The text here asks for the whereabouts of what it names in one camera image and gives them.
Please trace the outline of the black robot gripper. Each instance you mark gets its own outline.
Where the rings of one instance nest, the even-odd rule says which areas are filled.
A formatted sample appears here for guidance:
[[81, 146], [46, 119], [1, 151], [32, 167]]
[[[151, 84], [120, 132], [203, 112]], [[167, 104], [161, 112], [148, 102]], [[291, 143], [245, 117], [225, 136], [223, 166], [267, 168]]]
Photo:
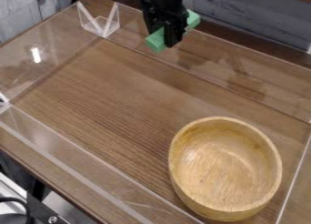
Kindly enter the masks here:
[[167, 47], [173, 47], [183, 40], [187, 27], [188, 13], [183, 0], [140, 1], [148, 33], [152, 34], [163, 26], [164, 19], [164, 43]]

